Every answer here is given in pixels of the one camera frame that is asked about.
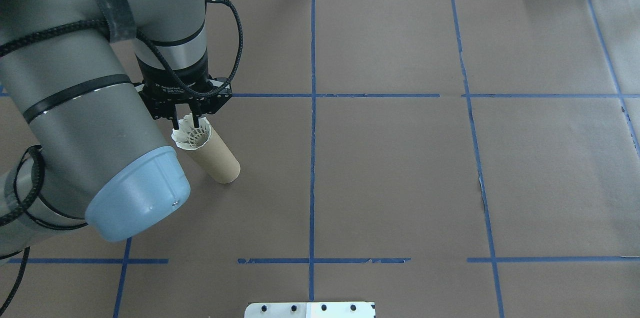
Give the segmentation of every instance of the blue tape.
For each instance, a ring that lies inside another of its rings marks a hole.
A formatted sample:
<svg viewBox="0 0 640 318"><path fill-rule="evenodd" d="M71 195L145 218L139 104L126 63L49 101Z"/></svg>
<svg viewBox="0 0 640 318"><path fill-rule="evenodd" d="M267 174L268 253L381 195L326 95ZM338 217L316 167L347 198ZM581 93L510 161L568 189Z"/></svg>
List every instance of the blue tape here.
<svg viewBox="0 0 640 318"><path fill-rule="evenodd" d="M169 264L169 259L129 259L128 264Z"/></svg>
<svg viewBox="0 0 640 318"><path fill-rule="evenodd" d="M618 98L617 94L462 94L471 98Z"/></svg>
<svg viewBox="0 0 640 318"><path fill-rule="evenodd" d="M286 93L276 93L276 94L234 94L233 97L239 98L310 98L311 94L286 94Z"/></svg>
<svg viewBox="0 0 640 318"><path fill-rule="evenodd" d="M238 264L309 264L308 258L249 258L238 259Z"/></svg>
<svg viewBox="0 0 640 318"><path fill-rule="evenodd" d="M318 98L439 98L439 94L317 94Z"/></svg>
<svg viewBox="0 0 640 318"><path fill-rule="evenodd" d="M316 258L316 263L322 264L403 264L411 261L411 258Z"/></svg>
<svg viewBox="0 0 640 318"><path fill-rule="evenodd" d="M7 263L20 264L22 259L11 258ZM29 264L122 264L119 258L29 258ZM169 259L129 259L129 264L169 264Z"/></svg>
<svg viewBox="0 0 640 318"><path fill-rule="evenodd" d="M570 263L578 261L632 261L640 263L636 256L517 256L496 258L498 263ZM491 258L467 258L467 263L491 263Z"/></svg>
<svg viewBox="0 0 640 318"><path fill-rule="evenodd" d="M620 104L622 105L622 109L624 110L622 113L624 114L624 118L626 119L626 125L629 128L629 133L631 133L631 139L633 140L633 145L635 147L635 153L640 158L640 145L638 144L638 137L636 135L636 130L634 129L634 125L631 122L631 117L629 117L629 110L627 109L627 105L625 103L624 97L622 95L622 90L620 90L620 84L618 83L618 76L613 69L613 64L611 63L611 58L609 55L609 50L607 49L607 45L604 43L604 37L602 37L602 31L600 28L600 24L598 23L598 19L596 17L596 13L594 8L594 4L592 0L587 0L587 5L589 6L589 12L591 14L591 19L593 20L593 24L596 28L596 32L598 33L598 39L600 40L600 45L602 46L602 52L604 53L604 57L606 59L606 66L608 66L608 71L611 73L611 79L613 79L613 84L615 85L615 92L617 92L617 96L620 99Z"/></svg>
<svg viewBox="0 0 640 318"><path fill-rule="evenodd" d="M119 312L120 311L120 309L119 309L120 307L119 306L120 306L120 303L122 301L122 291L124 289L124 281L125 281L126 276L127 276L126 275L127 274L127 272L126 272L127 270L126 269L127 269L127 264L129 263L128 254L131 251L131 238L128 238L126 240L126 242L127 243L126 243L126 245L124 247L124 255L122 256L122 269L121 269L121 272L120 272L120 274L121 274L120 276L121 277L120 277L120 280L119 280L120 282L118 284L118 293L116 295L116 304L113 307L114 308L113 309L113 311L114 311L113 312L114 313L113 318L118 318L118 314L120 313Z"/></svg>
<svg viewBox="0 0 640 318"><path fill-rule="evenodd" d="M316 0L311 0L311 169L310 169L310 203L309 203L309 301L314 301L314 258L316 243Z"/></svg>
<svg viewBox="0 0 640 318"><path fill-rule="evenodd" d="M22 259L11 258L9 263L19 264ZM29 264L122 264L118 258L29 258Z"/></svg>
<svg viewBox="0 0 640 318"><path fill-rule="evenodd" d="M315 264L403 264L411 258L314 258ZM238 264L309 264L308 258L249 258L238 259Z"/></svg>
<svg viewBox="0 0 640 318"><path fill-rule="evenodd" d="M478 168L477 171L478 171L478 179L480 180L480 192L482 193L482 200L483 200L482 203L485 205L484 206L484 210L485 210L484 211L485 212L484 213L484 215L485 215L484 216L485 217L484 218L484 222L485 222L485 225L487 227L486 228L487 239L489 239L489 254L491 255L491 259L492 259L491 260L491 264L492 264L491 267L492 267L492 269L494 271L493 272L493 274L494 274L493 275L494 276L493 277L493 279L494 279L493 280L494 281L493 285L495 286L495 291L496 291L495 295L496 295L496 299L498 301L498 313L500 315L500 318L505 318L505 315L504 315L505 309L504 309L503 304L502 304L503 303L502 302L503 301L503 299L502 299L503 298L502 297L503 294L502 294L502 290L500 288L500 277L498 275L498 263L496 263L496 260L495 260L496 259L496 256L495 256L495 254L496 254L496 250L495 249L496 248L494 248L494 245L493 245L494 244L493 243L494 242L494 240L493 240L494 239L493 238L494 234L492 233L492 229L491 229L491 218L489 216L489 204L487 204L487 196L486 196L487 195L487 191L485 190L485 186L484 186L485 185L484 184L485 183L485 181L484 181L485 177L482 174L483 171L482 171L482 162L480 161L480 149L478 148L478 137L477 137L476 132L475 132L476 131L476 127L475 127L476 124L474 122L473 109L472 109L472 106L471 106L471 98L470 98L470 96L471 96L470 94L471 93L469 91L469 81L467 79L467 73L466 73L467 72L467 68L465 67L465 63L464 63L465 61L464 61L463 56L462 56L462 38L460 37L460 25L458 24L458 15L457 15L458 11L457 11L455 3L456 3L456 0L451 0L451 8L453 10L453 22L454 22L455 30L456 30L455 31L455 35L457 37L457 46L458 46L457 47L457 51L458 51L458 54L459 54L459 57L460 57L460 69L462 70L462 77L464 78L463 79L463 81L464 81L464 92L466 94L466 104L467 104L466 108L468 110L468 115L469 115L469 124L471 125L471 136L473 138L473 151L475 153L475 158L476 158L475 159L475 163L476 163L476 166Z"/></svg>

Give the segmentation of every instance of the cardboard tube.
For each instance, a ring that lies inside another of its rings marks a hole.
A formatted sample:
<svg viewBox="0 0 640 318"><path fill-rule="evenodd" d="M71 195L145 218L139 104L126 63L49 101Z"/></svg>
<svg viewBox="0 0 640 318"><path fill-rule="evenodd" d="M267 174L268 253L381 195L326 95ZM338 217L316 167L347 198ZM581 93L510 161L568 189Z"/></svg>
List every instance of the cardboard tube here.
<svg viewBox="0 0 640 318"><path fill-rule="evenodd" d="M236 180L240 163L206 118L198 119L198 123L199 128L194 128L191 114L179 120L180 129L171 134L176 146L184 149L218 183Z"/></svg>

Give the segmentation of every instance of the wire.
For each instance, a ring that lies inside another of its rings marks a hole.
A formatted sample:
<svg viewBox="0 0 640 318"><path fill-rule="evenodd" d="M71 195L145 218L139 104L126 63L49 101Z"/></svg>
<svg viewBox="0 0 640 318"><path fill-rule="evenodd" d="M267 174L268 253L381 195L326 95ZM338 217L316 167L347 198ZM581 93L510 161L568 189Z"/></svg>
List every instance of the wire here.
<svg viewBox="0 0 640 318"><path fill-rule="evenodd" d="M35 44L47 39L59 37L60 35L73 33L74 31L80 31L85 29L100 29L100 28L109 29L107 21L105 20L78 21L78 22L72 22L69 24L64 24L61 26L56 26L55 28L49 28L49 29L37 31L36 33L25 35L22 38L12 40L0 46L0 58L20 48L29 46L30 44Z"/></svg>
<svg viewBox="0 0 640 318"><path fill-rule="evenodd" d="M23 213L25 213L31 207L31 205L35 202L36 198L40 194L41 192L40 190L42 189L42 185L44 183L44 158L42 158L42 155L39 152L40 148L41 148L40 145L34 145L32 147L29 147L27 151L25 151L24 154L22 155L22 158L20 158L20 163L18 164L18 168L16 168L15 170L16 174L13 177L14 178L13 194L15 195L16 199L18 199L18 186L17 186L18 172L20 171L20 168L23 166L23 164L26 162L27 154L31 155L31 157L33 158L34 164L31 167L32 168L31 178L34 184L29 190L29 193L27 193L27 196L24 198L23 202L20 202L18 200L17 207L12 209L12 211L10 211L9 213L0 217L0 227L6 226L10 222L13 222L14 220L18 219L18 217L20 217Z"/></svg>
<svg viewBox="0 0 640 318"><path fill-rule="evenodd" d="M7 310L7 308L9 307L9 304L11 303L11 300L13 300L14 296L16 295L16 291L18 291L18 287L20 286L20 283L23 281L23 276L25 274L25 269L27 268L27 260L29 259L29 251L30 251L30 247L26 247L24 248L25 250L22 252L23 256L22 256L22 261L20 261L20 269L18 270L18 277L16 277L16 282L13 284L13 287L11 288L11 291L9 292L9 296L7 296L7 299L5 299L4 304L2 304L2 307L0 308L0 315L4 314L5 310Z"/></svg>

